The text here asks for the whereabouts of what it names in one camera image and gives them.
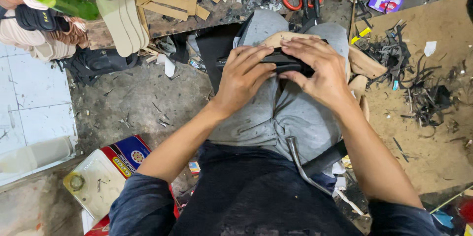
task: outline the white floor tile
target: white floor tile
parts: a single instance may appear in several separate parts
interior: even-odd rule
[[[16,47],[15,45],[5,45],[7,50],[7,55],[22,55],[29,54],[28,51],[25,51],[23,48]]]
[[[29,54],[9,56],[19,109],[71,103],[66,71]]]
[[[0,113],[2,120],[8,120],[9,126],[0,129],[0,154],[26,145],[23,127],[18,110]]]
[[[61,136],[70,136],[77,143],[76,122],[71,104],[63,104],[19,111],[26,144],[32,145]]]
[[[8,56],[7,46],[3,45],[3,43],[0,43],[0,57],[6,57],[6,56]]]
[[[9,110],[18,110],[17,97],[13,86],[13,77],[10,74],[8,58],[0,58],[0,113]]]

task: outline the right hand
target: right hand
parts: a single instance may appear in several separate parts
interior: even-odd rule
[[[282,51],[299,58],[309,65],[315,73],[307,78],[297,71],[281,73],[281,79],[290,79],[304,92],[332,111],[342,108],[354,100],[345,74],[345,58],[321,39],[293,37],[290,41],[281,40]]]

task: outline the dark navy shirt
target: dark navy shirt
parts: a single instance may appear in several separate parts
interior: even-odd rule
[[[206,142],[199,165],[199,182],[178,220],[169,185],[133,174],[110,209],[110,235],[363,235],[275,152]],[[369,209],[371,235],[440,235],[426,210],[386,202]]]

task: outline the hand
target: hand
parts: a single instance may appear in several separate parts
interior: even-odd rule
[[[210,101],[224,118],[243,107],[269,77],[276,75],[274,63],[260,63],[274,47],[247,45],[233,49],[223,68],[219,92]]]
[[[315,73],[307,78],[299,72],[281,73],[281,79],[290,79],[304,92],[332,111],[352,102],[353,96],[346,83],[345,58],[321,39],[293,37],[290,41],[281,40],[282,51],[299,58],[309,65]]]

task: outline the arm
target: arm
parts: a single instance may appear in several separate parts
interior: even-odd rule
[[[244,106],[261,84],[275,76],[273,63],[259,63],[274,48],[240,46],[228,57],[219,92],[191,121],[162,142],[143,161],[137,172],[171,183],[197,148],[225,118]]]
[[[283,52],[301,59],[315,73],[306,78],[285,72],[304,92],[328,107],[337,118],[359,186],[368,199],[423,208],[399,162],[366,121],[346,84],[345,58],[320,39],[281,41]]]

